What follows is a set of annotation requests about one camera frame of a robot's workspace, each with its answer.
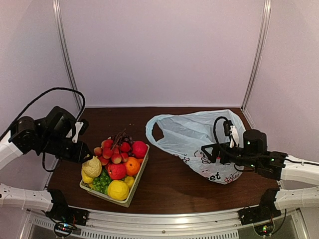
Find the pale yellow wrinkled fruit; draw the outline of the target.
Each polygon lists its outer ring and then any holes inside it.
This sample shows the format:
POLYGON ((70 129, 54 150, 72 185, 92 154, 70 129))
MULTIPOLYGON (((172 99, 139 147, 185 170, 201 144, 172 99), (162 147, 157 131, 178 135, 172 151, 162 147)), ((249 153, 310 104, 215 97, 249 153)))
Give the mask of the pale yellow wrinkled fruit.
POLYGON ((92 159, 90 159, 82 164, 82 171, 88 177, 96 178, 102 172, 102 164, 96 156, 93 156, 92 159))

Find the red lychee bunch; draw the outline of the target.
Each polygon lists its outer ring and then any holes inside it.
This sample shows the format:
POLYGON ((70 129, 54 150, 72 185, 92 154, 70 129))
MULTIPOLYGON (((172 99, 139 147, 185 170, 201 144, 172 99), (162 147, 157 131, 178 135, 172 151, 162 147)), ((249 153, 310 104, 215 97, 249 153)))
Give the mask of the red lychee bunch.
POLYGON ((101 142, 101 146, 95 147, 93 152, 94 155, 100 160, 102 167, 106 167, 109 164, 120 164, 126 163, 129 156, 132 153, 132 145, 124 142, 121 146, 111 147, 113 140, 111 137, 101 142))

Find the light blue plastic bag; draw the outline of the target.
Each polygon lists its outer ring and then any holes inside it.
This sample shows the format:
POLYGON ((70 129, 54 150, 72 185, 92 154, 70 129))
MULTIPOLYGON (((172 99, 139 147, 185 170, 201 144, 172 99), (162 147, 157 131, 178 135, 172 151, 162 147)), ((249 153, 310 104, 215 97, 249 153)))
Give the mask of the light blue plastic bag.
POLYGON ((201 147, 214 144, 214 121, 226 117, 236 126, 239 137, 236 143, 243 146, 243 133, 246 130, 240 117, 230 110, 203 111, 185 115, 158 115, 146 124, 148 141, 171 155, 179 157, 194 172, 207 180, 230 184, 242 174, 243 167, 233 163, 212 163, 201 147))

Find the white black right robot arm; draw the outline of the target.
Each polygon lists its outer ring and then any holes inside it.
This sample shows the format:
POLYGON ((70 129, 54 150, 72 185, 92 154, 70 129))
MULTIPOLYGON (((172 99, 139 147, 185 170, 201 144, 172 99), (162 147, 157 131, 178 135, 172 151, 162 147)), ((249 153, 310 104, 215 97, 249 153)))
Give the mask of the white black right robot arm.
POLYGON ((269 189, 256 208, 259 219, 267 219, 275 210, 317 207, 319 205, 319 164, 283 152, 267 150, 267 136, 256 129, 243 133, 243 147, 237 143, 237 131, 227 132, 230 142, 209 144, 201 150, 211 162, 233 163, 250 168, 260 176, 276 181, 311 184, 303 189, 269 189))

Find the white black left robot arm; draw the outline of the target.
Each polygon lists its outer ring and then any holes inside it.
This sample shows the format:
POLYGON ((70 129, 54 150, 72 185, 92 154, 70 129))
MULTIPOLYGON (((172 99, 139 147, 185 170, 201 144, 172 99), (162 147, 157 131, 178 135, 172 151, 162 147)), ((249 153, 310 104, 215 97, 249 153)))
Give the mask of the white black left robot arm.
MULTIPOLYGON (((87 120, 77 120, 70 112, 54 107, 41 119, 20 117, 8 128, 0 141, 0 167, 4 169, 15 159, 34 151, 59 160, 82 164, 92 159, 87 144, 78 139, 88 128, 87 120)), ((59 190, 32 191, 0 185, 0 205, 36 209, 53 213, 61 221, 67 221, 72 211, 59 190)))

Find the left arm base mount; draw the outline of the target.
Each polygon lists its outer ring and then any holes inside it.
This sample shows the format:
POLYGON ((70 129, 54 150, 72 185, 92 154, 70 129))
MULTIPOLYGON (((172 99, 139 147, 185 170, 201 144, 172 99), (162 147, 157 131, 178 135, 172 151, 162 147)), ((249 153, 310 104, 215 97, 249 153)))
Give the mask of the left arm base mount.
POLYGON ((53 206, 50 211, 43 212, 54 223, 53 232, 58 238, 64 239, 78 230, 78 226, 86 226, 87 210, 70 207, 60 190, 50 189, 48 192, 53 206))

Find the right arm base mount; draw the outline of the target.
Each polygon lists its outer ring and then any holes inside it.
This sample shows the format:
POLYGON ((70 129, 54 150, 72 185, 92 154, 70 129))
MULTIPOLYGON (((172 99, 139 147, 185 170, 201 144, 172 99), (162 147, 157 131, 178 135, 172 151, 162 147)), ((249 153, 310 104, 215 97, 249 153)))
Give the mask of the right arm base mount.
POLYGON ((269 237, 274 234, 274 218, 282 213, 275 206, 276 194, 279 189, 268 189, 262 195, 257 206, 247 206, 238 211, 241 225, 253 224, 254 231, 262 237, 269 237))

